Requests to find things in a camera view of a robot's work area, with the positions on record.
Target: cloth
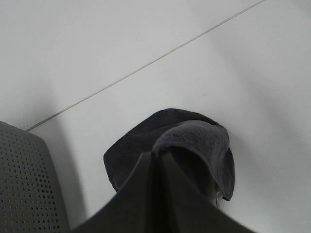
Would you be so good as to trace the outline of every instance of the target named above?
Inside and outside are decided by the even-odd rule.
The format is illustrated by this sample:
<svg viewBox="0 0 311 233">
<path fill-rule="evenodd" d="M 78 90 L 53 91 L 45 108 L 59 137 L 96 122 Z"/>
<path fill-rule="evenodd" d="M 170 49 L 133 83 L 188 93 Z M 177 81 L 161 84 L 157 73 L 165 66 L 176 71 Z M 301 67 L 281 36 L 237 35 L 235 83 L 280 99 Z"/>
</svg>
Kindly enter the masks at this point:
<svg viewBox="0 0 311 233">
<path fill-rule="evenodd" d="M 114 189 L 121 188 L 142 152 L 159 154 L 171 148 L 182 148 L 198 156 L 219 186 L 223 199 L 231 199 L 235 171 L 226 129 L 202 114 L 172 108 L 151 115 L 104 154 Z"/>
</svg>

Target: folded towel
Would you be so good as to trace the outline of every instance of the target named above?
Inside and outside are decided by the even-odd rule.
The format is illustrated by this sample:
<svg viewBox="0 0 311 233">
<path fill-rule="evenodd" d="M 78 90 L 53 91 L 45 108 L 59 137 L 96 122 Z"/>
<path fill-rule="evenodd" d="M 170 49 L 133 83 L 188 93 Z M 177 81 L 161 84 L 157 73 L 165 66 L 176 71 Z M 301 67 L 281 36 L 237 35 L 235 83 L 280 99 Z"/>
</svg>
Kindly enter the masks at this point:
<svg viewBox="0 0 311 233">
<path fill-rule="evenodd" d="M 142 152 L 159 154 L 172 148 L 187 150 L 199 157 L 219 186 L 223 199 L 231 199 L 235 174 L 226 129 L 204 115 L 180 109 L 166 109 L 153 114 L 104 154 L 104 164 L 114 189 L 118 191 L 121 188 Z M 188 163 L 185 157 L 178 163 L 183 167 L 194 164 Z"/>
</svg>

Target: white tile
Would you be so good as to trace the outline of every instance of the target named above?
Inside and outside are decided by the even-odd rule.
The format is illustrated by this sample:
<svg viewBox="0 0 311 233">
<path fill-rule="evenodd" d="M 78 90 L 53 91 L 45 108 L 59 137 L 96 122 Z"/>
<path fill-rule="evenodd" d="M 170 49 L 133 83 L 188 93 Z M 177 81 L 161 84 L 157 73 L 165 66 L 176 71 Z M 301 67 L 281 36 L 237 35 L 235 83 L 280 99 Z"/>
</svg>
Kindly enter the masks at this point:
<svg viewBox="0 0 311 233">
<path fill-rule="evenodd" d="M 0 120 L 27 129 L 256 1 L 1 1 Z"/>
<path fill-rule="evenodd" d="M 221 203 L 228 215 L 260 233 L 311 229 L 309 6 L 265 1 L 32 130 L 51 151 L 71 225 L 113 196 L 104 152 L 150 114 L 175 107 L 229 131 L 236 189 Z M 68 158 L 74 169 L 63 165 Z M 71 199 L 69 174 L 83 207 Z"/>
</svg>

